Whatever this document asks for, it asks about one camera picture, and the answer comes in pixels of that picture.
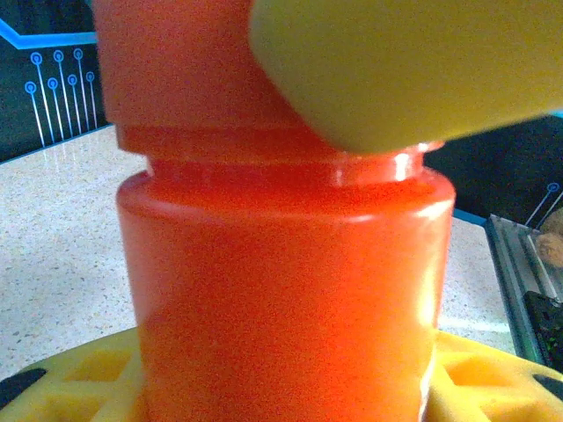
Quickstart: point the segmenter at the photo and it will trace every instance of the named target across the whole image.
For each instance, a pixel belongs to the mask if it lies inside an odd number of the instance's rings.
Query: yellow object
[[[439,332],[427,422],[561,422],[563,402],[534,374],[563,375]],[[101,338],[26,369],[48,372],[0,411],[0,422],[148,422],[136,330]]]
[[[307,123],[354,152],[563,106],[559,0],[257,0],[251,45]]]

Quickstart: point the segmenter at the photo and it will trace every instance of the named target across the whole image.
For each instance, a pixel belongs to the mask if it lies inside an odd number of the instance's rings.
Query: yellow plastic block
[[[427,422],[563,422],[563,402],[537,383],[552,369],[439,332]],[[136,330],[37,362],[48,372],[0,411],[0,422],[148,422]]]

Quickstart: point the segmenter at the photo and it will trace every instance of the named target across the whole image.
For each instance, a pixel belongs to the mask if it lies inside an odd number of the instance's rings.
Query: orange cylinder
[[[414,422],[453,188],[435,145],[315,136],[252,58],[250,5],[95,3],[108,115],[149,163],[118,209],[150,420]]]

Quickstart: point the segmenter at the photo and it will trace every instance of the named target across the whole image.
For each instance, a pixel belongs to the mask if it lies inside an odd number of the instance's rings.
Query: yellow grid base
[[[439,332],[427,422],[563,422],[563,402],[538,384],[547,367]],[[0,422],[147,422],[136,329],[27,369],[48,372],[0,411]]]

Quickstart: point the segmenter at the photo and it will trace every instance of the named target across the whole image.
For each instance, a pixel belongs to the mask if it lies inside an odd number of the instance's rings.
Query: granite countertop
[[[106,127],[0,164],[0,380],[135,325],[114,207],[143,169]],[[485,231],[454,220],[443,330],[514,353]]]

